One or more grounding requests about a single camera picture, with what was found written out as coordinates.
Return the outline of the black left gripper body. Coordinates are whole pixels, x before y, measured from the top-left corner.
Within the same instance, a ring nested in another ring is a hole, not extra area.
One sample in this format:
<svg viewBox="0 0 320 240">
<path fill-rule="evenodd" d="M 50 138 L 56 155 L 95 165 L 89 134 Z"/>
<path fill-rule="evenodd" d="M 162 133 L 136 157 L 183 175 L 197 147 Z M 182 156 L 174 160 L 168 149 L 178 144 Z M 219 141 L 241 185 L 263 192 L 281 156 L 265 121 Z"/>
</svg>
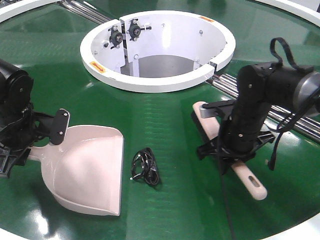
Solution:
<svg viewBox="0 0 320 240">
<path fill-rule="evenodd" d="M 0 176 L 9 178 L 13 166 L 24 166 L 29 147 L 50 136 L 54 116 L 37 112 L 29 103 L 21 112 L 0 113 Z"/>
</svg>

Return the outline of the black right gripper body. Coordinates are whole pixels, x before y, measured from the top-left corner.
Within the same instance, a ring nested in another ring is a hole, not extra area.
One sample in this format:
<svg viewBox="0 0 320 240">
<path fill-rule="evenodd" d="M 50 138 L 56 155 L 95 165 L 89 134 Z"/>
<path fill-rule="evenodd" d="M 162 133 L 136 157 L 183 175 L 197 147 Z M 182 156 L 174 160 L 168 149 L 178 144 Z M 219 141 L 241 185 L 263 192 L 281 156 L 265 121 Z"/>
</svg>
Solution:
<svg viewBox="0 0 320 240">
<path fill-rule="evenodd" d="M 253 141 L 253 148 L 248 152 L 239 152 L 226 146 L 219 136 L 209 140 L 197 147 L 196 153 L 200 160 L 206 156 L 214 156 L 219 163 L 220 174 L 224 175 L 235 163 L 247 162 L 256 156 L 256 151 L 267 143 L 273 143 L 275 136 L 270 131 L 261 131 L 256 140 Z"/>
</svg>

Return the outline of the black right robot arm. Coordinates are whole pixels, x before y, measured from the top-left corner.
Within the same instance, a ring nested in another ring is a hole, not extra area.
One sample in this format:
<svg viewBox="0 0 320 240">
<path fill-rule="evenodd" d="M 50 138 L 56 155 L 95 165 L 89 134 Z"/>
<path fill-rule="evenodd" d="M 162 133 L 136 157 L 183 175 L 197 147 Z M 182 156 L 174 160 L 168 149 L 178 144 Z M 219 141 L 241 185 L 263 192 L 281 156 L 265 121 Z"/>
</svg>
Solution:
<svg viewBox="0 0 320 240">
<path fill-rule="evenodd" d="M 220 117 L 216 137 L 197 148 L 200 159 L 216 156 L 230 167 L 237 160 L 252 159 L 266 143 L 274 143 L 268 168 L 274 170 L 283 133 L 304 116 L 320 113 L 320 74 L 313 67 L 295 69 L 265 62 L 242 67 L 237 75 L 238 96 L 234 100 L 204 103 L 202 118 Z M 288 110 L 275 129 L 262 131 L 272 106 Z"/>
</svg>

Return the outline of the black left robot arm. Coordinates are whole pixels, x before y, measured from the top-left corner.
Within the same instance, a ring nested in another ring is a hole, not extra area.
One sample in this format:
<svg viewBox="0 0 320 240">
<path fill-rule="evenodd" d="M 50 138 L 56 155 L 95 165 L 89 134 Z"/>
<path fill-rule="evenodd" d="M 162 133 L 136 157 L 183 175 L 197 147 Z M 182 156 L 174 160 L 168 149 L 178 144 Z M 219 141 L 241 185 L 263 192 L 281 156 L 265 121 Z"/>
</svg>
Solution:
<svg viewBox="0 0 320 240">
<path fill-rule="evenodd" d="M 0 176 L 24 166 L 29 147 L 50 136 L 53 116 L 34 111 L 34 79 L 19 67 L 0 60 Z"/>
</svg>

